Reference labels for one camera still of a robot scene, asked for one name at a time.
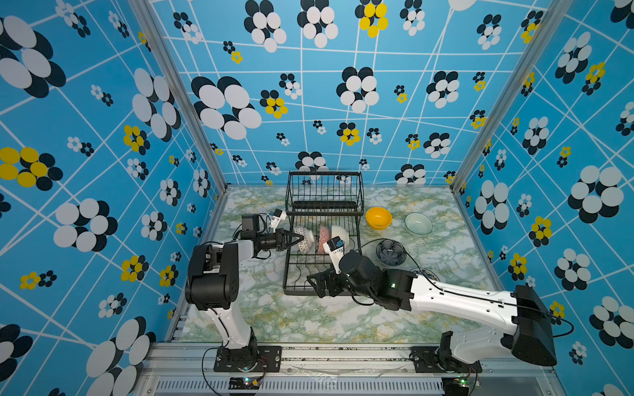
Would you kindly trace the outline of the white red lattice bowl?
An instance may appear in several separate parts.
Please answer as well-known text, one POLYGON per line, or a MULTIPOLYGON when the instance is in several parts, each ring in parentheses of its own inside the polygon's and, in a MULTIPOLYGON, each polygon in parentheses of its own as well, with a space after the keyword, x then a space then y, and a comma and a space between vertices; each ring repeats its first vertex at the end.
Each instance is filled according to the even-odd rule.
POLYGON ((297 244, 301 254, 312 254, 315 251, 315 235, 306 227, 299 226, 295 229, 295 233, 303 237, 302 241, 297 244))

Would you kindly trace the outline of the plain white bowl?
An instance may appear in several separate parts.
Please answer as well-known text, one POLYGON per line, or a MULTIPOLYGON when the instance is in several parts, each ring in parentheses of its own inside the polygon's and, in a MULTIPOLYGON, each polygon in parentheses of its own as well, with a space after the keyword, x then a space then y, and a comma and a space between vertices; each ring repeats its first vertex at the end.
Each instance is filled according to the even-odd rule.
POLYGON ((352 247, 349 232, 342 226, 331 226, 331 239, 339 238, 344 245, 344 249, 349 250, 352 247))

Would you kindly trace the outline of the dark blue patterned bowl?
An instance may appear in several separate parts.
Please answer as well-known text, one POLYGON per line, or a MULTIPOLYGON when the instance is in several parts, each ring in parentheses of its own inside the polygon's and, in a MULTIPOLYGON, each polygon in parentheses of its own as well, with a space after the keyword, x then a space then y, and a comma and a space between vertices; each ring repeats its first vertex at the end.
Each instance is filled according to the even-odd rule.
POLYGON ((388 267, 399 267, 408 258, 405 247, 392 239, 384 239, 376 246, 376 256, 388 267))

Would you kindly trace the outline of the blue yellow floral bowl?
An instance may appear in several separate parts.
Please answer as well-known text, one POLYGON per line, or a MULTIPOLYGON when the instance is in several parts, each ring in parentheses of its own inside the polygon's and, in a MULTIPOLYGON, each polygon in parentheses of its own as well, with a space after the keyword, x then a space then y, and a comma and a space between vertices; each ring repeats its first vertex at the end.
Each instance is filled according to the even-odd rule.
POLYGON ((421 273, 432 280, 436 280, 436 281, 439 280, 439 277, 434 272, 431 272, 427 269, 422 269, 421 273))

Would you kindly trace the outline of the black floral pink bowl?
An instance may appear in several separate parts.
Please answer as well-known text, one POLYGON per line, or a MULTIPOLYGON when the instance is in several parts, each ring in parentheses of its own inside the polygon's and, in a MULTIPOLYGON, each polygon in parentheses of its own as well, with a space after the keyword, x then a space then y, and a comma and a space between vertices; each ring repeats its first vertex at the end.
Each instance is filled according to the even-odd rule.
POLYGON ((318 237, 318 244, 317 244, 318 254, 325 254, 324 244, 326 244, 330 239, 331 239, 330 229, 325 225, 321 225, 319 228, 319 237, 318 237))

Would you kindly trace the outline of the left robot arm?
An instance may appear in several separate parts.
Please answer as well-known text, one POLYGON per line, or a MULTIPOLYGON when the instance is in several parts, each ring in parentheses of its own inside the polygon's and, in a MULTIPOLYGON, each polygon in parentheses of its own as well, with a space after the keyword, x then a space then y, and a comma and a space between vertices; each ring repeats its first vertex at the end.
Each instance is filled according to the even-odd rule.
POLYGON ((246 323, 236 300, 239 265, 262 251, 283 252, 305 238, 279 225, 287 218, 276 210, 272 219, 260 214, 242 217, 229 242, 204 242, 194 248, 188 265, 186 301, 210 317, 222 337, 216 355, 217 371, 252 371, 266 361, 259 352, 253 328, 246 323))

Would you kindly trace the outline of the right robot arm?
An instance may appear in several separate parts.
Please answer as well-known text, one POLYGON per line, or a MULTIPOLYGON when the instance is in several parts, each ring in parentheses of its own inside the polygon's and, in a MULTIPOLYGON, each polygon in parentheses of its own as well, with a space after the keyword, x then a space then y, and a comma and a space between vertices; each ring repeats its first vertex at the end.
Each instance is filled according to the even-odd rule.
POLYGON ((414 272, 381 269, 351 251, 332 254, 330 269, 307 278, 318 297, 345 291, 367 297, 386 310, 429 311, 480 323, 480 328, 445 332, 436 353, 449 361, 475 364, 481 359, 514 356, 535 366, 557 363, 550 312, 530 287, 513 291, 476 290, 429 280, 414 272))

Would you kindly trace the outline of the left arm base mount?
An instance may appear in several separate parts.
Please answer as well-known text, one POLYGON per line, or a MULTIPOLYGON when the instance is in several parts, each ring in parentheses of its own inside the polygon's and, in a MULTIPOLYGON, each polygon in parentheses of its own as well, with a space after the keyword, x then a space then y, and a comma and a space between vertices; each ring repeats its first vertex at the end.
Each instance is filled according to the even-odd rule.
POLYGON ((216 353, 214 372, 272 372, 280 371, 282 348, 280 346, 220 348, 216 353))

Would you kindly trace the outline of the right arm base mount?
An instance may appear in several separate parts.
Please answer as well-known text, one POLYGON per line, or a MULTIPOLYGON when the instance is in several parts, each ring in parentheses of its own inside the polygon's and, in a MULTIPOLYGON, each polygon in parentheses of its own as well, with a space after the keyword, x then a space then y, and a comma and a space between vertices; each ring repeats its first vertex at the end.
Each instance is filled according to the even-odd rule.
POLYGON ((413 346, 409 359, 414 364, 416 373, 428 374, 479 374, 482 367, 479 361, 467 364, 454 358, 450 351, 441 351, 438 346, 413 346))

